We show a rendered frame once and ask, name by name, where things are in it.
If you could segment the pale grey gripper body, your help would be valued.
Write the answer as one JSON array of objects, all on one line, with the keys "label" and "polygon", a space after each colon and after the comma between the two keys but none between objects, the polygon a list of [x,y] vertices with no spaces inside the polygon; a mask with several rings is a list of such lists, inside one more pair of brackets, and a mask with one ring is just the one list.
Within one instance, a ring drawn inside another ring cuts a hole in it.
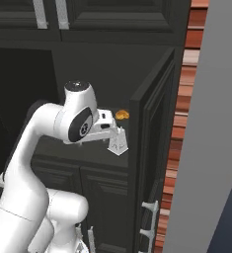
[{"label": "pale grey gripper body", "polygon": [[96,140],[110,139],[118,135],[117,127],[105,128],[97,131],[89,132],[84,138],[81,139],[82,142],[90,142]]}]

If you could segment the dark open cabinet door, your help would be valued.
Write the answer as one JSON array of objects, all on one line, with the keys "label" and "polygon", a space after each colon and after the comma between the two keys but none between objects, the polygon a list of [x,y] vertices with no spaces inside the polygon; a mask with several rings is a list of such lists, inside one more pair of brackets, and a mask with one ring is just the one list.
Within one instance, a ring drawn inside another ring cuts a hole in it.
[{"label": "dark open cabinet door", "polygon": [[126,253],[146,252],[152,212],[160,205],[168,160],[184,49],[166,47],[129,102],[128,206]]}]

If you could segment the dark lower cabinet door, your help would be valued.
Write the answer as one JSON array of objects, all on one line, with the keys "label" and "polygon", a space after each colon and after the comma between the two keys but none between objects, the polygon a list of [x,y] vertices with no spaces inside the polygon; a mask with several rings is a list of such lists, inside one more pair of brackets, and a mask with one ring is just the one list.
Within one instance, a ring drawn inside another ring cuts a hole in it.
[{"label": "dark lower cabinet door", "polygon": [[126,253],[127,174],[92,167],[82,167],[80,172],[96,252]]},{"label": "dark lower cabinet door", "polygon": [[76,225],[88,212],[88,202],[82,196],[79,168],[34,160],[32,168],[47,187],[48,220],[53,237],[46,253],[75,253]]}]

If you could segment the dark cabinet carcass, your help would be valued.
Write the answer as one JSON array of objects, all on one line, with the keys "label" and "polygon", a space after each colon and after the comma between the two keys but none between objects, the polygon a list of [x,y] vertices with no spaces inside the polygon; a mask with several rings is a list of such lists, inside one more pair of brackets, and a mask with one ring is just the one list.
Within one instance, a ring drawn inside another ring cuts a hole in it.
[{"label": "dark cabinet carcass", "polygon": [[[0,41],[0,171],[38,99],[61,102],[72,79],[89,81],[101,108],[129,111],[130,98],[161,58],[167,45]],[[64,144],[45,137],[37,160],[128,171],[128,151],[115,156],[105,142]]]}]

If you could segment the grey fridge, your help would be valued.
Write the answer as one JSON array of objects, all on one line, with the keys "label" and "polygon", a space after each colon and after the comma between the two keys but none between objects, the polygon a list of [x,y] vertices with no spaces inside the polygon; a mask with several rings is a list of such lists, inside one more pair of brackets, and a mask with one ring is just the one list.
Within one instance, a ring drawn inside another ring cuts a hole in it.
[{"label": "grey fridge", "polygon": [[209,0],[163,253],[232,253],[232,0]]}]

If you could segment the dark upper cabinet door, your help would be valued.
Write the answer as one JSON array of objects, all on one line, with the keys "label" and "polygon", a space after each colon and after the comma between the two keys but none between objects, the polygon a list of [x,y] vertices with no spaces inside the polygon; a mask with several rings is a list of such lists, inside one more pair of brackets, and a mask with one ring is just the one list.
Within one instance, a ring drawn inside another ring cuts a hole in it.
[{"label": "dark upper cabinet door", "polygon": [[47,29],[38,28],[33,0],[0,0],[0,40],[59,42],[55,0],[43,0]]},{"label": "dark upper cabinet door", "polygon": [[66,0],[65,42],[183,45],[192,0]]}]

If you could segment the orange croissant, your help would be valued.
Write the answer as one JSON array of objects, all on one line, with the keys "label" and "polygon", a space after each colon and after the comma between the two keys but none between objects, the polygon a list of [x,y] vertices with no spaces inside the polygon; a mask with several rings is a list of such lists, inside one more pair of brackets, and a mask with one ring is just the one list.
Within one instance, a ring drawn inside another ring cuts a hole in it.
[{"label": "orange croissant", "polygon": [[124,120],[129,118],[129,112],[126,110],[119,110],[116,112],[116,119],[117,120]]}]

